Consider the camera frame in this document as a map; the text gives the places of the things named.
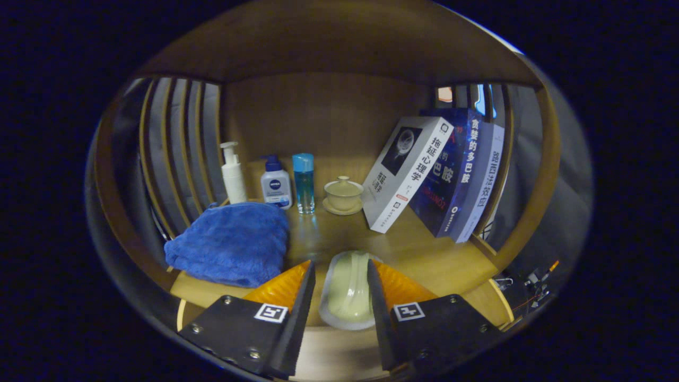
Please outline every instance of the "screw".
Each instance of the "screw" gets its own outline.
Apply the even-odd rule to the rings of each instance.
[[[431,350],[429,349],[422,349],[420,350],[420,353],[418,354],[418,360],[425,360],[429,358],[431,355]]]

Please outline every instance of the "wooden back panel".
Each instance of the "wooden back panel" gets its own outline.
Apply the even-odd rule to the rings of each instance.
[[[292,73],[226,86],[225,131],[238,142],[248,197],[261,198],[261,156],[278,154],[293,178],[293,154],[314,155],[316,199],[347,175],[363,183],[402,116],[430,107],[432,90],[388,77]]]

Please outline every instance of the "book cover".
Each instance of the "book cover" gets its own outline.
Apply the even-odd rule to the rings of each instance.
[[[495,184],[503,145],[504,128],[496,124],[482,122],[479,127],[479,151],[476,169],[471,174],[466,196],[456,201],[458,206],[457,216],[450,229],[450,237],[456,243],[469,240],[474,227],[481,218]]]
[[[449,236],[451,217],[454,215],[452,201],[463,192],[468,183],[461,184],[460,174],[469,153],[475,155],[477,145],[469,145],[469,132],[478,129],[481,116],[467,108],[425,109],[423,116],[441,116],[452,126],[453,133],[446,141],[441,155],[432,170],[412,198],[411,208],[435,237]]]
[[[453,128],[440,117],[403,117],[368,173],[361,200],[370,229],[385,233],[420,187]]]

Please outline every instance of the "pump dispenser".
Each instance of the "pump dispenser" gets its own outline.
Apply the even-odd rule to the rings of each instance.
[[[221,176],[224,179],[226,194],[229,203],[243,203],[248,201],[243,183],[243,172],[240,170],[238,155],[234,153],[234,147],[238,142],[225,142],[219,145],[224,150],[224,165],[221,167]]]

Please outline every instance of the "wire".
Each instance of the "wire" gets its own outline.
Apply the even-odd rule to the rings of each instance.
[[[517,310],[518,308],[520,308],[520,307],[522,307],[522,306],[528,304],[529,302],[533,301],[533,299],[536,298],[536,297],[537,297],[537,296],[533,296],[533,297],[529,298],[528,301],[524,302],[523,304],[519,305],[518,307],[515,307],[515,308],[512,309],[511,311],[515,311],[515,310]]]

